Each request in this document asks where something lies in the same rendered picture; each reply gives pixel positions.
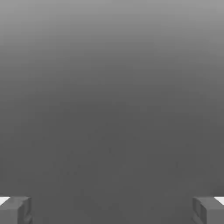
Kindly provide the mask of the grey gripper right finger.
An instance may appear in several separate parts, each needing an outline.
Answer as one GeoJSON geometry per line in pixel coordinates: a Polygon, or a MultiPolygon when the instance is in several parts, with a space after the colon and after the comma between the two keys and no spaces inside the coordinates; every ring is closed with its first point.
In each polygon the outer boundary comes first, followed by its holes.
{"type": "Polygon", "coordinates": [[[224,224],[224,196],[193,197],[192,210],[195,224],[224,224]]]}

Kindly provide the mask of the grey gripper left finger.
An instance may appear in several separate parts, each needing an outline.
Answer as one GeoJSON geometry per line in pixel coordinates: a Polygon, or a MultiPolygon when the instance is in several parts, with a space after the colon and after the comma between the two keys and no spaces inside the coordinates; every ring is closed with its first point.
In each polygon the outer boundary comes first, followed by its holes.
{"type": "Polygon", "coordinates": [[[32,198],[0,196],[0,224],[33,224],[32,198]]]}

